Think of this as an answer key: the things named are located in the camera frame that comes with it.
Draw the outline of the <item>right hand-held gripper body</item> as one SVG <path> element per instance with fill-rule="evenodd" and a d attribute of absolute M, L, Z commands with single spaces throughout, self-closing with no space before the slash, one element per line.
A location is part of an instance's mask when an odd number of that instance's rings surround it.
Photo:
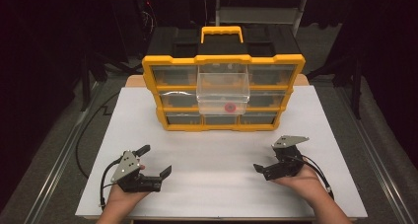
<path fill-rule="evenodd" d="M 276 164 L 262 169 L 262 175 L 267 181 L 295 176 L 304 166 L 301 152 L 297 145 L 309 139 L 305 136 L 282 135 L 272 145 Z"/>

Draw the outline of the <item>set of closed clear drawers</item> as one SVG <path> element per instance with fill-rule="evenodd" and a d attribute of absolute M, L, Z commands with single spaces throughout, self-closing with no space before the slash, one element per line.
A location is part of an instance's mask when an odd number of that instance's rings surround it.
<path fill-rule="evenodd" d="M 196 100 L 198 67 L 157 66 L 152 69 L 163 115 L 168 125 L 227 128 L 239 125 L 272 125 L 291 95 L 294 64 L 248 65 L 250 98 L 244 114 L 204 115 Z"/>

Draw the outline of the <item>grey metal stand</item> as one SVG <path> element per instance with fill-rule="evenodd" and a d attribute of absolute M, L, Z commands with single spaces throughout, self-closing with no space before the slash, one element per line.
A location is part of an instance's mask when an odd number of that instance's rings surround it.
<path fill-rule="evenodd" d="M 216 1 L 215 25 L 286 25 L 292 34 L 297 35 L 307 0 L 301 0 L 297 7 L 261 8 L 261 7 L 226 7 Z"/>

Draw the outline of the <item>person's left hand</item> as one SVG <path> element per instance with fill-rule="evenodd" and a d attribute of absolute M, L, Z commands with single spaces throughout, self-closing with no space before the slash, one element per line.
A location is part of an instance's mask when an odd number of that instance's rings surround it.
<path fill-rule="evenodd" d="M 124 217 L 147 195 L 148 192 L 125 192 L 119 185 L 114 185 L 110 189 L 104 211 Z"/>

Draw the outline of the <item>person's right hand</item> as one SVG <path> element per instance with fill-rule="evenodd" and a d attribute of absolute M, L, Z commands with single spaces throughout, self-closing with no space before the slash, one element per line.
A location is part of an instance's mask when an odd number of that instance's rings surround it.
<path fill-rule="evenodd" d="M 279 178 L 273 180 L 273 183 L 289 187 L 311 207 L 328 197 L 328 193 L 322 186 L 316 172 L 307 165 L 304 165 L 295 176 Z"/>

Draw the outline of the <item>metal floor rail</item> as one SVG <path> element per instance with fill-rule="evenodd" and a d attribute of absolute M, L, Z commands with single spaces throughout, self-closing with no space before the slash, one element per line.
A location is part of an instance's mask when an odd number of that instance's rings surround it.
<path fill-rule="evenodd" d="M 355 117 L 346 90 L 338 88 L 351 123 L 359 138 L 364 169 L 357 169 L 361 196 L 366 202 L 368 221 L 376 224 L 418 224 L 418 170 L 394 138 L 369 92 L 366 108 Z"/>
<path fill-rule="evenodd" d="M 76 109 L 76 117 L 72 121 L 68 121 L 71 129 L 65 134 L 65 141 L 61 143 L 61 146 L 58 146 L 59 152 L 57 155 L 49 155 L 44 158 L 44 161 L 51 158 L 53 160 L 53 166 L 48 170 L 44 182 L 42 183 L 42 187 L 37 193 L 36 199 L 26 216 L 24 224 L 39 223 L 46 206 L 59 184 L 68 161 L 75 151 L 76 141 L 81 137 L 82 130 L 87 126 L 87 117 L 92 105 L 101 93 L 103 87 L 104 83 L 99 82 L 95 82 L 92 87 L 87 87 L 91 98 L 86 104 L 81 104 Z"/>

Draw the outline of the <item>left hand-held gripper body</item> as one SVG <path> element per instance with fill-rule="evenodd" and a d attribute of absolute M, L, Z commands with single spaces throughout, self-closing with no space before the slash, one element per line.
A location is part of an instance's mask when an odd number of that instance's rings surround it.
<path fill-rule="evenodd" d="M 125 151 L 111 177 L 113 184 L 119 185 L 124 192 L 153 192 L 160 191 L 163 179 L 148 177 L 140 173 L 139 158 L 143 151 Z"/>

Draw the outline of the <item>white board sheet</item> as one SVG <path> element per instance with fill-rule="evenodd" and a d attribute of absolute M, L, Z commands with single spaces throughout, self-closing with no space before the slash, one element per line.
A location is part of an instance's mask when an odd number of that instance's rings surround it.
<path fill-rule="evenodd" d="M 135 219 L 278 220 L 313 218 L 312 209 L 286 187 L 267 181 L 255 165 L 275 163 L 272 144 L 282 135 L 305 137 L 302 154 L 323 170 L 338 205 L 351 218 L 367 211 L 340 152 L 316 90 L 297 86 L 273 131 L 166 131 L 145 88 L 121 90 L 104 140 L 80 199 L 77 215 L 95 219 L 108 165 L 125 150 L 145 144 L 146 174 L 173 169 L 162 188 L 132 212 Z"/>

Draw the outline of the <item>yellow black drawer organizer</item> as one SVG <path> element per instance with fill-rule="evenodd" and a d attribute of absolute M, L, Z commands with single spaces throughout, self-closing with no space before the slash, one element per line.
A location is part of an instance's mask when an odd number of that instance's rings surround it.
<path fill-rule="evenodd" d="M 209 126 L 168 125 L 165 122 L 161 100 L 158 96 L 152 69 L 157 66 L 191 66 L 211 63 L 238 64 L 294 64 L 291 95 L 297 76 L 306 60 L 296 43 L 292 31 L 286 26 L 245 28 L 239 26 L 204 27 L 200 30 L 158 28 L 154 31 L 148 52 L 142 60 L 144 80 L 156 103 L 156 115 L 166 130 L 204 131 L 274 130 L 279 126 L 281 110 L 274 124 L 239 125 L 227 128 Z"/>

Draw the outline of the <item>clear plastic drawer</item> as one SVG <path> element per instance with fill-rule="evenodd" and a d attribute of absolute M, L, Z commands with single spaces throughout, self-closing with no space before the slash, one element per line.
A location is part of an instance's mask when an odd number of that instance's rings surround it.
<path fill-rule="evenodd" d="M 244 114 L 249 98 L 245 64 L 211 63 L 198 67 L 196 100 L 201 114 Z"/>

